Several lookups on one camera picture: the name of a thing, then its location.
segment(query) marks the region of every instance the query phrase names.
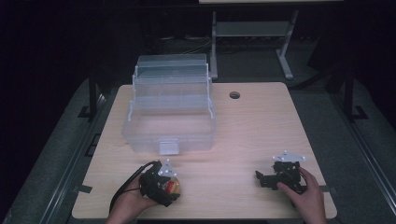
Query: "cable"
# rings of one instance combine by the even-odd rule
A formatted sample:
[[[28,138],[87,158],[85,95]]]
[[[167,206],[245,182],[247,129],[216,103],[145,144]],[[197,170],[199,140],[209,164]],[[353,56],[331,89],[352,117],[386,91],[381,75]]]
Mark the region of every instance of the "cable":
[[[201,45],[201,46],[199,46],[199,47],[196,47],[195,49],[189,49],[189,50],[187,50],[187,51],[184,51],[184,52],[182,52],[182,54],[194,53],[194,52],[196,52],[196,51],[202,49],[203,47],[205,47],[205,46],[207,46],[207,45],[210,45],[211,43],[212,43],[212,41],[210,40],[210,41],[204,43],[203,45]]]
[[[111,212],[111,209],[113,208],[114,203],[115,203],[116,200],[120,197],[120,195],[121,195],[122,193],[124,193],[125,191],[128,191],[128,190],[125,190],[125,189],[128,187],[128,185],[129,185],[132,181],[134,181],[134,179],[135,179],[138,175],[140,175],[148,166],[154,164],[155,162],[156,162],[156,161],[151,161],[151,162],[147,163],[146,165],[141,166],[136,172],[134,172],[133,175],[131,175],[131,177],[129,177],[129,179],[128,179],[127,181],[125,181],[125,183],[117,190],[117,192],[114,194],[113,198],[111,199],[110,208],[109,208],[109,211],[108,211],[108,212]]]

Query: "stacked plastic bins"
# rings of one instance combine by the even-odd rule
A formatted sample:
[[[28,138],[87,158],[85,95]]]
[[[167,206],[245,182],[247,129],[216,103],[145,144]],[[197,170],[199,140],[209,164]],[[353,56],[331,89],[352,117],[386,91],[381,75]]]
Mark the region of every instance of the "stacked plastic bins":
[[[209,150],[216,130],[205,54],[140,56],[122,135],[138,152]]]

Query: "wooden table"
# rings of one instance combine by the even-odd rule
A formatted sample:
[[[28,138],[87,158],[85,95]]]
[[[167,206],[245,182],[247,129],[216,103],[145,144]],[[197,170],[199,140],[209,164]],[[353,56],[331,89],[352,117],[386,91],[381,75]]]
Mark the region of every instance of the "wooden table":
[[[232,99],[230,92],[240,93]],[[121,135],[132,86],[121,86],[73,209],[75,218],[106,218],[113,194],[149,161],[171,159],[181,196],[169,207],[155,206],[141,219],[296,218],[297,211],[279,190],[261,188],[255,171],[274,173],[272,157],[284,150],[304,155],[302,166],[326,185],[288,89],[283,83],[213,83],[217,132],[208,151],[160,156],[134,152]],[[336,216],[325,192],[328,218]]]

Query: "gray floor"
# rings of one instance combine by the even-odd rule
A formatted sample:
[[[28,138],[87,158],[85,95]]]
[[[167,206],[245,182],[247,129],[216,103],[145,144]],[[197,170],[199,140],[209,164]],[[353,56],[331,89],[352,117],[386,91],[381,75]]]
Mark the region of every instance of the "gray floor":
[[[246,40],[241,43],[239,40],[238,44],[231,44],[231,49],[219,47],[219,78],[215,81],[279,81],[293,86],[317,73],[307,66],[315,42],[294,41],[290,43],[287,59],[295,78],[286,80],[275,54],[281,41],[257,43]],[[204,43],[205,40],[169,40],[163,44],[163,52],[181,53]],[[195,52],[208,53],[208,49],[198,49]],[[384,190],[373,175],[371,163],[363,156],[362,149],[370,149],[389,183],[395,187],[396,163],[393,159],[396,158],[396,132],[375,107],[367,90],[357,81],[354,105],[360,105],[369,119],[359,119],[354,123],[347,121],[339,107],[343,92],[327,93],[324,90],[327,80],[323,78],[303,90],[290,91],[290,95],[331,188],[338,215],[329,220],[329,223],[396,223],[396,216],[384,196]],[[101,133],[116,93],[117,88],[114,88],[110,94],[104,95],[98,115],[94,121],[88,122],[88,119],[78,118],[81,108],[89,104],[88,82],[81,84],[5,223],[104,223],[103,220],[74,219],[71,211],[91,161],[91,157],[86,154],[94,152],[94,147],[90,147],[90,144]],[[302,223],[301,220],[268,222]]]

